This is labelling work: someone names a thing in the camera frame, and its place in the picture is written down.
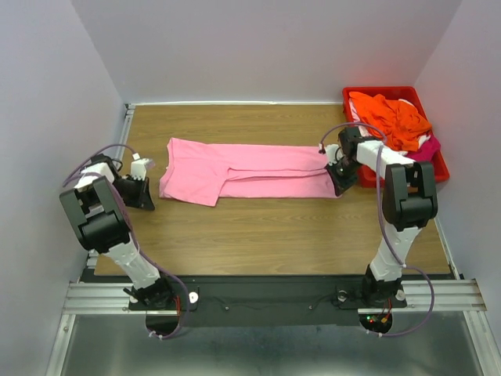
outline cable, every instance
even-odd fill
[[[175,311],[178,314],[178,317],[181,316],[181,299],[179,295],[176,295],[175,297]]]
[[[94,157],[95,155],[99,154],[99,153],[102,153],[104,150],[107,150],[107,149],[110,149],[111,147],[125,147],[127,149],[129,149],[133,154],[136,154],[134,148],[132,148],[131,146],[129,145],[126,145],[124,143],[111,143],[110,145],[106,145],[105,147],[102,147],[101,149],[97,150],[93,155],[91,155],[90,157],[88,157],[87,159],[85,159],[85,161],[81,162],[78,167],[76,167],[69,175],[67,178],[64,179],[64,183],[63,183],[63,186],[67,186],[67,180],[72,178],[77,172],[80,171],[80,169],[82,167],[84,167],[90,160],[92,157]]]
[[[384,315],[384,311],[386,310],[386,303],[388,303],[388,312],[391,311],[391,299],[388,298],[388,300],[386,302],[384,302],[384,304],[383,304],[383,310],[381,311],[381,313],[379,315],[377,315],[377,317],[381,317]]]
[[[390,315],[391,315],[391,309],[393,308],[393,307],[391,306],[391,299],[389,299],[389,298],[388,298],[388,301],[389,301],[389,303],[390,303],[390,309],[388,310],[388,313],[387,313],[387,314],[386,314],[386,316],[384,317],[384,319],[385,319],[385,320],[388,320],[388,318],[389,318],[389,317],[390,317]]]
[[[113,162],[116,162],[119,164],[119,166],[117,167],[117,171],[120,172],[121,169],[124,167],[124,162],[122,162],[120,159],[116,159],[116,158],[111,158],[111,160]]]
[[[336,153],[334,153],[334,161],[335,161],[336,163],[337,163],[337,162],[339,162],[339,158],[337,157],[337,153],[338,153],[339,151],[342,151],[342,150],[341,150],[341,147],[338,147],[338,148],[336,149]]]
[[[401,331],[399,333],[386,333],[386,334],[383,334],[383,333],[377,333],[377,332],[370,332],[369,331],[369,333],[374,333],[375,335],[378,335],[380,337],[400,337],[400,336],[403,336],[403,335],[406,335],[406,334],[413,333],[414,331],[417,331],[420,327],[422,327],[430,319],[431,314],[433,313],[433,307],[434,307],[434,304],[435,304],[435,291],[433,289],[433,284],[431,283],[430,277],[422,269],[418,268],[417,266],[408,266],[408,265],[406,265],[398,257],[397,252],[395,251],[395,249],[391,245],[391,242],[390,242],[390,240],[388,238],[388,235],[386,234],[386,229],[384,228],[383,205],[382,205],[382,202],[381,202],[380,166],[381,166],[381,154],[383,153],[384,144],[387,142],[386,135],[380,129],[374,127],[373,125],[362,123],[362,122],[359,122],[359,121],[349,121],[349,122],[346,122],[346,123],[342,123],[342,124],[336,125],[336,126],[332,127],[331,129],[329,129],[326,132],[326,134],[323,135],[322,139],[320,140],[320,145],[323,148],[323,142],[324,142],[324,140],[326,139],[326,137],[332,131],[334,131],[336,129],[339,129],[341,127],[347,127],[347,126],[351,126],[351,125],[363,125],[363,126],[365,126],[367,128],[374,129],[375,131],[377,131],[381,135],[383,144],[379,147],[379,149],[377,151],[377,159],[376,159],[377,219],[378,219],[378,222],[379,222],[379,227],[381,229],[381,233],[383,235],[384,242],[388,246],[388,249],[390,250],[390,252],[393,255],[393,257],[395,258],[395,261],[403,269],[417,271],[419,274],[421,274],[423,276],[423,278],[428,283],[428,286],[430,287],[430,294],[431,294],[430,308],[428,309],[428,312],[427,312],[426,316],[424,317],[424,319],[419,324],[417,324],[415,327],[411,327],[410,329],[407,329],[406,331]]]
[[[101,174],[98,174],[97,172],[85,172],[83,174],[78,174],[78,175],[75,175],[75,176],[68,176],[68,178],[64,181],[63,183],[63,187],[67,186],[70,182],[74,181],[74,180],[77,180],[77,179],[80,179],[84,176],[95,176],[95,177],[102,177]],[[117,205],[122,213],[122,215],[124,216],[124,221],[127,223],[129,229],[130,229],[130,233],[131,233],[131,239],[132,239],[132,242],[134,243],[135,247],[138,249],[139,251],[139,254],[147,261],[149,262],[151,265],[155,266],[158,270],[160,270],[163,274],[165,274],[166,276],[169,276],[172,280],[174,280],[175,282],[177,282],[180,286],[181,286],[181,289],[183,290],[183,292],[185,293],[185,296],[186,296],[186,313],[181,316],[178,320],[178,325],[177,327],[169,334],[157,334],[156,332],[153,332],[153,331],[150,331],[149,329],[148,332],[150,333],[150,336],[154,336],[155,338],[159,338],[160,340],[164,340],[164,339],[169,339],[169,338],[173,338],[174,336],[177,335],[177,333],[179,333],[179,331],[182,329],[184,323],[186,322],[186,320],[188,319],[188,316],[189,316],[189,291],[188,291],[188,288],[187,286],[184,284],[184,282],[182,282],[182,280],[180,280],[177,276],[175,276],[174,274],[170,273],[168,270],[162,268],[161,266],[159,266],[158,264],[155,263],[155,261],[153,261],[151,258],[149,258],[143,251],[142,249],[140,248],[139,246],[139,243],[138,243],[138,240],[137,238],[135,237],[135,232],[134,232],[134,228],[132,227],[132,223],[131,223],[131,220],[128,216],[128,213],[127,213],[127,208],[125,207],[125,203],[124,203],[124,200],[122,199],[121,195],[118,193],[117,189],[114,187],[113,184],[111,184],[108,179],[106,179],[106,182],[108,183],[108,186],[110,187],[110,190],[111,190],[111,193],[113,194],[113,196],[115,197],[115,200],[117,202]]]

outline pink garment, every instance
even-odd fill
[[[316,146],[205,144],[172,138],[160,197],[215,206],[218,197],[335,198]]]
[[[418,151],[410,151],[406,156],[418,162],[431,161],[435,153],[438,152],[440,148],[441,145],[437,138],[430,135],[430,139],[426,141]]]

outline laundry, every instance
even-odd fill
[[[414,106],[408,100],[405,100],[405,99],[399,99],[399,100],[401,100],[402,102],[408,103],[411,106]],[[349,100],[349,104],[350,104],[351,117],[353,118],[353,121],[360,121],[360,117],[359,117],[359,114],[357,113],[357,109],[355,108],[355,105],[353,104],[353,101],[351,99]],[[360,135],[362,137],[371,136],[371,134],[369,133],[367,128],[364,127],[363,125],[359,125],[359,131],[360,131]],[[428,134],[424,134],[424,135],[419,136],[419,138],[417,139],[418,147],[421,148],[423,146],[423,144],[426,141],[428,141],[429,139],[430,139],[430,135],[428,135]],[[397,151],[397,153],[399,153],[401,155],[407,155],[408,151],[400,150],[400,151]]]
[[[316,146],[205,144],[172,138],[160,197],[215,206],[219,197],[336,198]]]
[[[430,139],[418,151],[408,152],[407,157],[418,162],[431,161],[435,153],[440,150],[440,147],[441,145],[437,138],[430,135]]]
[[[374,125],[387,136],[387,145],[396,151],[418,151],[420,136],[431,130],[431,124],[407,101],[390,100],[381,94],[374,97],[351,92],[350,98],[359,120]],[[380,137],[370,128],[369,134]]]

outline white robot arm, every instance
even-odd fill
[[[131,278],[126,292],[150,309],[162,309],[172,301],[167,276],[146,260],[132,235],[124,204],[152,211],[150,181],[146,171],[153,161],[133,155],[131,174],[118,174],[113,160],[98,154],[80,171],[80,179],[59,196],[75,235],[87,251],[96,250],[119,265]]]
[[[387,241],[381,240],[376,257],[367,268],[364,295],[368,301],[395,296],[414,239],[437,214],[433,165],[415,162],[384,146],[377,166],[378,150],[383,143],[374,137],[362,137],[356,127],[342,130],[339,140],[341,146],[329,145],[322,150],[338,195],[355,184],[361,165],[373,171],[379,168],[380,177],[385,179],[381,210]]]

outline screw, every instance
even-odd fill
[[[339,300],[341,303],[346,302],[348,299],[348,293],[345,290],[339,290],[337,293],[337,300]]]
[[[395,294],[395,297],[400,302],[403,302],[405,300],[405,292],[403,290],[398,290],[397,293]]]
[[[196,303],[198,301],[198,294],[196,292],[190,292],[189,293],[189,302],[190,303]]]

